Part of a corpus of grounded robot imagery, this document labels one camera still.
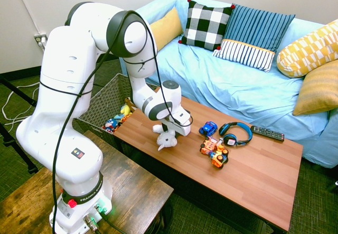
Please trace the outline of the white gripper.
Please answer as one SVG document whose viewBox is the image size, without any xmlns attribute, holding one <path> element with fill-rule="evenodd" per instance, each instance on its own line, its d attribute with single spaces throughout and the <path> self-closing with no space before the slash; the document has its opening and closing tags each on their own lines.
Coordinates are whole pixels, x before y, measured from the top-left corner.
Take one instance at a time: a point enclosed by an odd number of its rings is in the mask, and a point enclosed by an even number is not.
<svg viewBox="0 0 338 234">
<path fill-rule="evenodd" d="M 187 136 L 191 131 L 191 115 L 182 106 L 177 107 L 166 118 L 161 119 L 163 132 L 175 131 L 175 138 Z"/>
</svg>

